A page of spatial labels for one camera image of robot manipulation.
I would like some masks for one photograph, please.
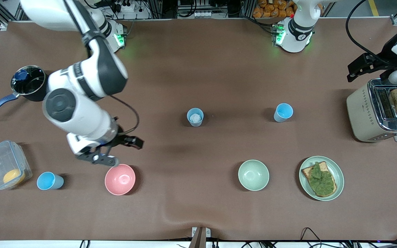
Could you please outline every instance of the blue cup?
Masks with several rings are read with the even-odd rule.
[[[275,110],[274,119],[277,122],[283,122],[293,115],[293,108],[287,103],[280,103]]]
[[[63,185],[63,178],[53,172],[47,171],[38,177],[36,185],[40,190],[58,189]]]
[[[200,120],[194,120],[194,117],[200,116]],[[191,108],[188,113],[186,114],[186,118],[188,119],[189,123],[191,124],[191,126],[193,127],[198,127],[202,124],[203,121],[203,117],[205,115],[203,114],[203,111],[199,108]]]

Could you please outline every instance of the green bowl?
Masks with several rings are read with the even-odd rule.
[[[312,165],[315,165],[315,162],[322,162],[326,161],[326,164],[329,168],[330,173],[332,173],[332,176],[334,176],[335,183],[337,184],[337,190],[335,193],[333,193],[331,196],[327,197],[319,197],[315,194],[315,192],[312,190],[312,188],[309,185],[309,182],[307,181],[306,177],[303,174],[303,169],[311,167]],[[304,191],[311,196],[314,199],[317,199],[319,201],[331,201],[335,198],[337,198],[341,193],[342,190],[344,189],[344,175],[342,174],[341,169],[335,163],[333,160],[331,160],[328,157],[323,157],[323,156],[313,156],[309,157],[306,159],[301,167],[299,168],[299,182],[301,183],[301,186],[303,187]]]
[[[262,190],[269,182],[269,171],[262,162],[247,160],[238,169],[238,180],[248,190]]]

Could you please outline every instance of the black cable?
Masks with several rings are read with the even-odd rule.
[[[235,12],[235,13],[229,13],[229,11],[226,13],[226,15],[225,15],[225,18],[228,16],[228,15],[233,15],[233,14],[238,14],[238,16],[240,16],[240,12],[241,12],[241,9],[239,10],[239,11],[237,11],[237,12]]]
[[[304,234],[306,234],[307,230],[310,230],[313,233],[313,235],[315,235],[315,237],[318,239],[318,241],[321,243],[321,239],[318,237],[318,235],[316,235],[316,233],[310,227],[304,227],[303,228],[303,232],[302,232],[301,236],[299,237],[299,241],[303,240]]]
[[[118,99],[118,98],[115,97],[115,96],[110,96],[110,97],[112,97],[112,98],[115,99],[116,101],[122,103],[123,105],[125,105],[126,107],[128,107],[129,109],[131,109],[131,111],[134,112],[134,115],[136,115],[136,125],[135,125],[133,128],[128,129],[128,130],[126,130],[126,131],[124,131],[124,132],[121,132],[121,133],[118,133],[118,134],[119,134],[119,135],[128,134],[128,133],[130,133],[130,132],[136,130],[136,128],[139,126],[139,123],[140,123],[139,113],[137,113],[137,111],[136,111],[133,107],[131,107],[131,105],[127,104],[127,103],[124,102],[123,100],[120,100],[120,99]]]
[[[88,5],[88,7],[92,8],[92,9],[98,9],[98,8],[99,8],[99,7],[93,7],[93,6],[89,5],[89,4],[87,3],[87,0],[84,0],[84,2],[85,2],[86,5]]]
[[[79,248],[82,248],[82,245],[84,244],[85,240],[82,240],[81,245],[79,245]],[[85,246],[85,248],[89,248],[90,247],[90,240],[87,240],[87,246]]]
[[[307,242],[310,246],[309,246],[309,248],[313,248],[313,247],[315,247],[315,246],[317,246],[317,245],[320,245],[320,247],[321,247],[321,245],[325,245],[325,246],[329,246],[329,247],[333,247],[333,248],[344,248],[344,247],[340,247],[340,246],[335,246],[335,245],[329,245],[329,244],[326,244],[326,243],[323,243],[323,242],[321,242],[321,243],[317,243],[317,244],[315,244],[315,245],[311,245],[309,242]]]
[[[315,237],[316,237],[316,238],[318,239],[318,241],[319,241],[319,243],[317,243],[317,244],[315,244],[315,245],[311,245],[309,242],[307,242],[307,243],[310,245],[309,248],[313,248],[313,247],[315,247],[315,246],[317,246],[317,245],[320,246],[319,248],[321,248],[321,246],[323,246],[323,245],[329,246],[329,247],[333,247],[333,248],[347,248],[343,243],[340,243],[340,244],[343,245],[343,247],[339,247],[339,246],[334,246],[334,245],[329,245],[329,244],[323,243],[323,241],[318,237],[318,235],[316,235],[316,233],[315,233],[315,232],[312,230],[312,228],[310,228],[310,227],[304,227],[304,228],[303,228],[303,231],[302,231],[301,237],[299,238],[299,241],[302,241],[302,240],[303,240],[304,234],[306,234],[306,231],[307,231],[307,230],[310,230],[310,231],[313,233],[313,235],[315,235]]]
[[[181,15],[179,13],[177,13],[178,16],[180,17],[190,17],[194,14],[194,12],[197,10],[197,0],[193,0],[193,2],[191,3],[191,10],[189,11],[189,13],[187,15]]]
[[[347,33],[347,36],[350,38],[350,40],[357,45],[359,48],[361,48],[362,50],[366,51],[367,53],[369,53],[370,55],[372,55],[373,57],[375,57],[377,60],[381,61],[382,63],[391,66],[391,63],[389,63],[388,61],[383,60],[382,58],[380,58],[378,55],[374,54],[372,51],[370,51],[369,49],[365,48],[363,45],[359,44],[350,34],[350,30],[348,29],[348,22],[350,21],[350,17],[352,16],[352,14],[355,12],[355,10],[363,3],[367,0],[361,0],[356,6],[353,7],[352,11],[350,11],[350,14],[348,14],[347,19],[345,21],[345,31]]]
[[[113,12],[113,15],[116,16],[116,20],[119,20],[119,18],[118,18],[118,16],[117,16],[116,12],[113,10],[112,5],[113,5],[113,3],[112,3],[112,4],[109,4],[108,6],[110,6],[110,9],[111,9],[111,12]]]
[[[148,5],[147,2],[144,1],[143,4],[144,4],[145,7],[148,9],[148,11],[151,11],[151,13],[153,13],[153,15],[156,17],[155,19],[159,19],[159,13],[154,12],[154,11],[150,8],[150,6]]]
[[[276,245],[278,242],[272,243],[272,242],[270,242],[270,241],[261,240],[261,241],[259,241],[259,243],[260,243],[261,245],[264,245],[266,248],[277,248],[277,247],[275,247],[275,245]]]
[[[249,247],[252,248],[252,245],[250,243],[252,242],[246,242],[241,248],[244,248],[246,245],[249,245]]]
[[[272,27],[272,25],[274,25],[274,23],[273,24],[267,24],[267,23],[258,22],[255,18],[252,19],[252,18],[247,17],[245,15],[243,15],[242,17],[245,18],[245,19],[248,19],[249,21],[251,21],[251,22],[253,22],[255,24],[257,24],[266,33],[268,33],[268,34],[276,34],[275,32],[269,31],[267,28],[265,28],[265,27]]]

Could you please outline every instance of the cup with tissue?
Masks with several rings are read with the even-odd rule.
[[[191,108],[186,114],[186,118],[193,127],[199,127],[203,121],[203,111],[199,108]]]

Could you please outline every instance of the green plate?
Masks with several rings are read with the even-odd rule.
[[[307,181],[306,177],[303,174],[303,169],[311,167],[312,165],[315,165],[315,162],[322,162],[326,161],[327,166],[329,168],[330,173],[332,173],[332,176],[334,176],[335,183],[337,184],[337,190],[335,193],[333,193],[331,196],[327,197],[319,197],[315,194],[315,192],[312,190],[312,188],[309,185],[309,182]],[[328,157],[323,157],[323,156],[313,156],[309,157],[306,159],[306,161],[303,162],[301,167],[299,168],[299,182],[301,183],[301,186],[303,187],[304,191],[309,194],[314,199],[317,199],[319,201],[331,201],[335,198],[337,198],[341,193],[342,190],[344,189],[344,175],[342,174],[341,169],[335,163],[333,160],[331,160]]]

